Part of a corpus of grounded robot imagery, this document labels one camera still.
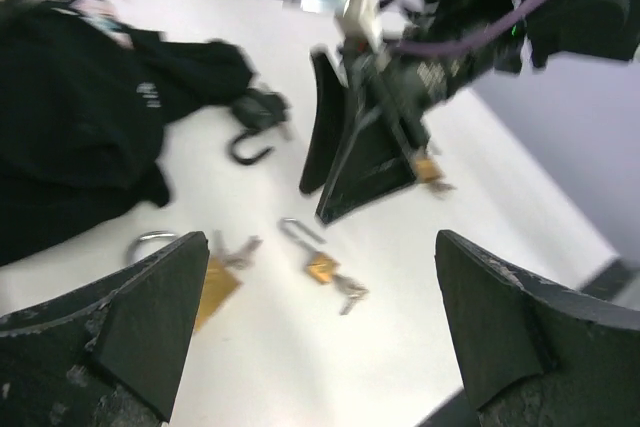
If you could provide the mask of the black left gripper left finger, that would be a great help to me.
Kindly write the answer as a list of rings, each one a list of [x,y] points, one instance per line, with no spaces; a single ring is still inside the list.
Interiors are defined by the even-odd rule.
[[[4,426],[170,420],[209,259],[186,234],[118,272],[1,319]]]

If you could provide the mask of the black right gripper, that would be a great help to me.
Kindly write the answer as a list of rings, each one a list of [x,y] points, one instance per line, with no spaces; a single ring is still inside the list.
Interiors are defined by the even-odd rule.
[[[326,49],[311,51],[316,114],[299,190],[311,195],[322,189],[316,216],[323,225],[415,184],[411,148],[430,140],[423,115],[475,79],[474,53],[376,55],[361,41],[347,41],[341,54],[355,89],[378,107],[349,125],[344,75]]]

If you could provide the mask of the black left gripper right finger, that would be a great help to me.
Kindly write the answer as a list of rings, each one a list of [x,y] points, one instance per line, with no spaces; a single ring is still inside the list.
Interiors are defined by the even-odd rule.
[[[639,313],[510,264],[451,230],[435,264],[483,426],[636,426]]]

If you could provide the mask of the medium brass padlock long shackle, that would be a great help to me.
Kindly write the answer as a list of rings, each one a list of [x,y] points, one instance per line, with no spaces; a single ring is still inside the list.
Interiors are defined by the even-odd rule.
[[[416,178],[421,183],[436,182],[443,178],[441,169],[426,147],[420,147],[414,152],[412,164]]]

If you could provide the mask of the medium padlock keys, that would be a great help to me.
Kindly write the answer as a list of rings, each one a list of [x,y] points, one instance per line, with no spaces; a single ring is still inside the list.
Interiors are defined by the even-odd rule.
[[[428,182],[426,183],[426,188],[430,193],[438,198],[444,198],[446,195],[456,190],[454,185],[443,180],[433,180]]]

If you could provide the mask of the large brass padlock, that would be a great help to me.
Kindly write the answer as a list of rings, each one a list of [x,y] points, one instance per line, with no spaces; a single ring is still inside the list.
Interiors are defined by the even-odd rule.
[[[136,261],[136,255],[142,245],[152,241],[173,242],[179,235],[170,231],[151,231],[135,238],[127,247],[125,260],[128,264]],[[221,254],[209,258],[202,287],[198,312],[193,333],[197,334],[211,317],[222,307],[225,301],[241,286],[241,282],[231,273],[223,262]]]

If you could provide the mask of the small brass padlock long shackle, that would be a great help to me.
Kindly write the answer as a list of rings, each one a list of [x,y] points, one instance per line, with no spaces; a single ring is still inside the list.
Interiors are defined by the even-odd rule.
[[[331,283],[339,263],[326,252],[316,248],[317,244],[324,244],[325,240],[296,218],[283,217],[278,221],[278,227],[284,235],[309,254],[304,271],[321,285]]]

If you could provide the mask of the small padlock key bunch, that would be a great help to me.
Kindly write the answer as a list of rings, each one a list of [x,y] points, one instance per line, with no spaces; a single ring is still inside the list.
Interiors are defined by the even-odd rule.
[[[333,281],[337,290],[345,296],[341,315],[348,315],[354,306],[369,294],[369,289],[353,277],[336,273]]]

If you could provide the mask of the large padlock key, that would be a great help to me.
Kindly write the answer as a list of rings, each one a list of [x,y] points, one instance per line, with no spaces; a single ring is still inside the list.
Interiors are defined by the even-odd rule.
[[[213,257],[225,267],[244,270],[254,265],[254,255],[263,240],[259,236],[250,236],[247,241],[236,251],[230,251],[225,244],[223,233],[220,230],[213,232]]]

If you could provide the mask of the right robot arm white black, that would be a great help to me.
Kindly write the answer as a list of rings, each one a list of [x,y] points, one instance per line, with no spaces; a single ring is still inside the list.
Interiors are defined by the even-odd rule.
[[[331,224],[417,183],[438,180],[422,123],[431,108],[489,71],[518,74],[558,53],[630,62],[639,49],[639,0],[423,0],[396,38],[380,14],[389,0],[285,0],[331,15],[341,62],[311,53],[316,116],[301,193],[318,194]]]

